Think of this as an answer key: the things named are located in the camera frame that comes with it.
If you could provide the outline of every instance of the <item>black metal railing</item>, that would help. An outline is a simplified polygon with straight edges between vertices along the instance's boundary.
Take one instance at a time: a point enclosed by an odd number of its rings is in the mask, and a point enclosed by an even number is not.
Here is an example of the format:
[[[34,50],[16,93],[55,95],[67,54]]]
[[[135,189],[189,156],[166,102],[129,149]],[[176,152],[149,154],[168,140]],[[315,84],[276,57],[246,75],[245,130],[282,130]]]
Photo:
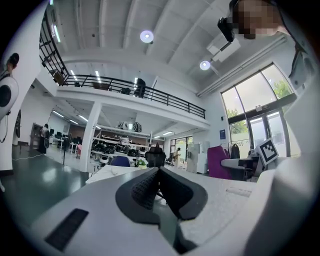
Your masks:
[[[126,94],[159,102],[206,119],[205,110],[203,108],[148,86],[142,86],[131,81],[111,77],[100,76],[99,81],[94,75],[69,74],[55,44],[52,30],[53,29],[49,25],[48,16],[45,14],[40,32],[40,59],[42,65],[47,68],[52,79],[59,86],[90,87],[98,90]]]
[[[188,113],[195,114],[204,119],[206,118],[205,110],[203,108],[198,107],[197,105],[192,104],[184,99],[148,86],[142,86],[131,81],[112,77],[100,76],[98,80],[95,75],[75,74],[74,76],[70,75],[63,85],[88,87],[114,93],[126,94],[137,98],[163,103],[167,106],[175,107],[183,111],[187,111]]]
[[[48,16],[45,13],[41,24],[39,40],[40,59],[42,65],[52,75],[53,80],[61,86],[65,84],[70,74],[61,59],[51,31],[52,28],[50,28]]]

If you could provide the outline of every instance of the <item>white pillar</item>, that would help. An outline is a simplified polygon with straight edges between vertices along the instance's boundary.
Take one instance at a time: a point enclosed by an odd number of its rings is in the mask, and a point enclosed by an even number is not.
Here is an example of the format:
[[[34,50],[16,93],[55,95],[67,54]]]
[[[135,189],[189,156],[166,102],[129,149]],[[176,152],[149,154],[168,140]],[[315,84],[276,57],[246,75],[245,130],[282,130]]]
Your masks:
[[[90,151],[92,139],[95,134],[97,121],[101,111],[101,102],[95,102],[90,112],[88,122],[86,123],[84,136],[82,140],[82,150],[80,155],[81,171],[86,172],[90,160]]]
[[[19,94],[11,108],[11,114],[8,116],[5,141],[0,143],[0,172],[12,170],[12,143],[17,115],[31,84],[40,72],[39,37],[47,4],[46,1],[43,1],[30,13],[28,18],[15,32],[2,56],[1,64],[4,64],[13,53],[19,54],[19,62],[16,69],[12,72],[19,86]],[[1,140],[6,134],[5,118],[0,122]]]

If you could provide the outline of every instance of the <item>tree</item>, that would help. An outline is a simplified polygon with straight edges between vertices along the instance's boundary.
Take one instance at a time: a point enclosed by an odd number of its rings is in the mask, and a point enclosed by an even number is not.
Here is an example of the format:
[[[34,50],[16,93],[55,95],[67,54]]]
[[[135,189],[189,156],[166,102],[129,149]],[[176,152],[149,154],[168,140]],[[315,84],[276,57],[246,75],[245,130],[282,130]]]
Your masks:
[[[238,115],[238,110],[228,109],[227,110],[228,118],[232,118]],[[231,126],[231,134],[242,134],[248,132],[247,124],[244,120],[235,122],[230,125]]]
[[[273,90],[274,90],[275,95],[278,97],[278,99],[282,99],[283,97],[291,94],[291,91],[289,89],[289,85],[284,80],[281,80],[278,83],[274,82]]]

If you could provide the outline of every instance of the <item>purple chair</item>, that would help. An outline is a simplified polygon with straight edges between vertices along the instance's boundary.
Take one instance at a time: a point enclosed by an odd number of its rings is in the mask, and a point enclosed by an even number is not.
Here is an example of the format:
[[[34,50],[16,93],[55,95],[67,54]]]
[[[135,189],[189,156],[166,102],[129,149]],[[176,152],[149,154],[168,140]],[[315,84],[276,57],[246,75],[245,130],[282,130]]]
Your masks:
[[[229,159],[222,146],[208,148],[209,176],[219,179],[232,180],[229,169],[221,166],[221,161]]]

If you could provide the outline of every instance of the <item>white robot body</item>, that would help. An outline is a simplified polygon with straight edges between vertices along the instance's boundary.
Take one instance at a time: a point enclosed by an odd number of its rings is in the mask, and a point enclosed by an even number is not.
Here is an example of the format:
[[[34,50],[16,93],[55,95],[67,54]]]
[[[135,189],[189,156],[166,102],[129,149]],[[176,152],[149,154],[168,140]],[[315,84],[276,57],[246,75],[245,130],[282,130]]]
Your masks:
[[[19,94],[19,86],[13,77],[0,80],[0,121],[8,114]]]

